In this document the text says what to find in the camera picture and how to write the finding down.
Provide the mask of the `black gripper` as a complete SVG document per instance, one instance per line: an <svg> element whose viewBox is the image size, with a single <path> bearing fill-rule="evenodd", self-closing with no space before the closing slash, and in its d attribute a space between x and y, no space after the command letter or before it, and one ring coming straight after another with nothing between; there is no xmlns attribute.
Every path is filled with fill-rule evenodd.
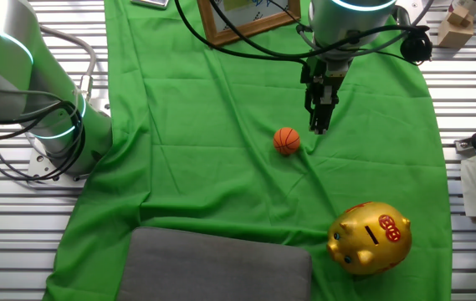
<svg viewBox="0 0 476 301"><path fill-rule="evenodd" d="M324 61L317 57L310 57L305 60L300 83L324 85L322 97L316 85L308 85L305 90L305 109L310 114L309 130L315 134L323 135L329 129L334 108L339 103L337 92L349 67L349 59ZM317 109L318 103L320 103L320 115Z"/></svg>

